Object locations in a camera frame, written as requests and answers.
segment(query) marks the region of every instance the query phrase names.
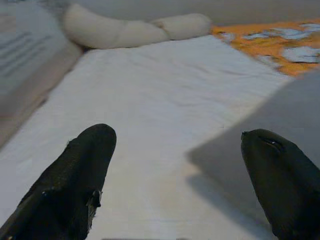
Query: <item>white pillow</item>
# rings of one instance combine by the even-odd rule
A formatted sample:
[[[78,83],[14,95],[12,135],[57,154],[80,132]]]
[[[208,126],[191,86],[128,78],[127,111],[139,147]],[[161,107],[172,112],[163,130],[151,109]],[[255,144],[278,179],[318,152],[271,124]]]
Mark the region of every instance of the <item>white pillow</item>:
[[[95,49],[139,47],[169,40],[151,23],[100,16],[76,3],[66,12],[63,23],[69,38]]]
[[[184,40],[208,35],[212,28],[212,21],[200,13],[165,17],[151,22],[163,29],[170,40]]]

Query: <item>patterned blanket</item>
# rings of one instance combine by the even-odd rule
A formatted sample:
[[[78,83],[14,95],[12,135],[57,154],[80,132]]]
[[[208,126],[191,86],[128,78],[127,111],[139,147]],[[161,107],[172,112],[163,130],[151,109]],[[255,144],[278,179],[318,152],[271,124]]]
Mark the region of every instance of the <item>patterned blanket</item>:
[[[301,22],[218,27],[212,34],[289,76],[320,64],[320,18]]]

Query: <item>orange blanket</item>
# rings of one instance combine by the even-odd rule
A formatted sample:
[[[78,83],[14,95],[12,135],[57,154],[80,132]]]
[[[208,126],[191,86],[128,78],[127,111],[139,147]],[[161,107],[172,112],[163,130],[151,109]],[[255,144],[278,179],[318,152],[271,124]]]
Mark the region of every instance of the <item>orange blanket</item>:
[[[319,66],[320,18],[303,22],[218,27],[212,34],[289,76]]]

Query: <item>white wall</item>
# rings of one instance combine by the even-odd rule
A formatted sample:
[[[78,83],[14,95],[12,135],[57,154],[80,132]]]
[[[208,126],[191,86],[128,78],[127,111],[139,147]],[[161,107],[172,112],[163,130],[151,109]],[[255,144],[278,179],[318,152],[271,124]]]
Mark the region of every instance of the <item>white wall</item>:
[[[320,0],[72,0],[112,18],[151,20],[203,13],[216,25],[320,18]]]

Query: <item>white bed sheet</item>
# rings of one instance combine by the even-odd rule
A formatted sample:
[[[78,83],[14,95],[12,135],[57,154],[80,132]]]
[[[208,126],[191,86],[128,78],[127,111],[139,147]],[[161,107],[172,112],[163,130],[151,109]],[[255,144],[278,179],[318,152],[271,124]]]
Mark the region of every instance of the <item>white bed sheet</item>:
[[[88,240],[271,239],[230,206],[187,152],[235,125],[284,76],[213,36],[91,50],[0,152],[0,224],[41,172],[85,128],[106,123],[117,146]]]

